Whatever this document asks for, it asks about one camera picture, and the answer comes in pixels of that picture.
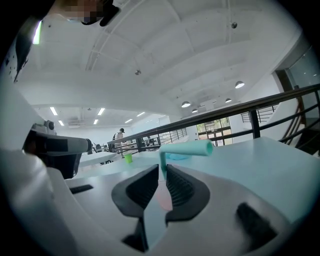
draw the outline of green light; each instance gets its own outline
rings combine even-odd
[[[35,35],[33,37],[33,42],[32,42],[34,45],[38,45],[40,42],[41,24],[42,24],[42,21],[39,22],[39,25],[36,28]]]

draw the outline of person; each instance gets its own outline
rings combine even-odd
[[[125,133],[125,129],[121,128],[116,134],[113,135],[113,138],[112,140],[118,140],[118,139],[122,139],[124,137],[124,134]],[[116,143],[114,144],[114,147],[115,148],[118,148],[118,147],[121,147],[121,142],[120,143]]]

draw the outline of window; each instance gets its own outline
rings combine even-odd
[[[206,128],[205,128],[205,124],[204,123],[200,123],[196,125],[196,128],[198,130],[198,133],[205,133],[206,132]]]
[[[228,117],[209,121],[206,123],[197,124],[196,128],[198,130],[199,140],[214,139],[224,135],[232,134]],[[232,143],[233,143],[232,138],[213,141],[213,144],[216,147],[229,145]]]

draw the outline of black rubber grip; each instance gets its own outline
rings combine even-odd
[[[78,194],[87,190],[91,190],[94,187],[91,185],[83,185],[83,186],[76,186],[76,187],[71,187],[69,188],[72,194]]]
[[[239,204],[236,215],[244,231],[251,238],[250,250],[260,248],[277,236],[277,232],[270,226],[269,221],[261,217],[247,203]]]
[[[210,191],[207,185],[171,164],[167,165],[166,186],[173,206],[173,210],[165,216],[166,223],[191,220],[209,202]]]
[[[158,187],[158,179],[159,165],[156,164],[115,185],[112,200],[123,215],[143,218],[144,210]]]

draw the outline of black slot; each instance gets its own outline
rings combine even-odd
[[[78,193],[81,193],[81,192],[84,192],[87,190],[91,190],[93,188],[94,188],[93,186],[88,184],[88,185],[83,185],[83,186],[71,187],[70,191],[74,195],[74,194],[78,194]]]
[[[165,216],[165,222],[189,221],[208,204],[210,191],[202,181],[167,165],[166,186],[171,195],[173,210]]]

